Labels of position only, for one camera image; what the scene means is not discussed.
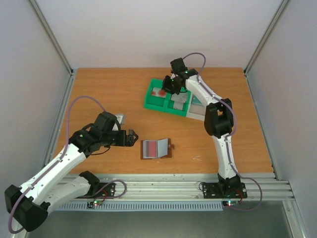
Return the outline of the brown leather card holder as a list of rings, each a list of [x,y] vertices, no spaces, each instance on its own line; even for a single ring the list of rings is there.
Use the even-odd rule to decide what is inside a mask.
[[[171,158],[175,146],[170,138],[141,141],[141,160]]]

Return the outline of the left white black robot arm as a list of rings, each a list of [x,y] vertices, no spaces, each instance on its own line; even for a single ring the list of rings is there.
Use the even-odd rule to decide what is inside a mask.
[[[138,135],[132,129],[121,129],[124,119],[124,115],[100,113],[94,123],[74,132],[63,150],[36,175],[21,186],[9,186],[4,192],[9,231],[12,234],[21,232],[12,227],[12,222],[16,221],[22,229],[31,232],[45,221],[49,213],[75,198],[96,198],[99,194],[114,198],[112,192],[105,190],[114,183],[100,183],[89,171],[80,173],[75,180],[58,189],[55,186],[79,163],[89,156],[98,155],[102,147],[133,146]]]

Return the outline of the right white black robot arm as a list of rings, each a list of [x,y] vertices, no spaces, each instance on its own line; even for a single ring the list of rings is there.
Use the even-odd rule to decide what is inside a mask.
[[[237,193],[241,185],[232,149],[235,115],[230,99],[217,95],[199,76],[195,69],[188,69],[182,58],[170,62],[171,76],[166,76],[162,89],[170,94],[189,90],[205,107],[204,128],[212,137],[218,159],[218,183],[216,193],[229,198]]]

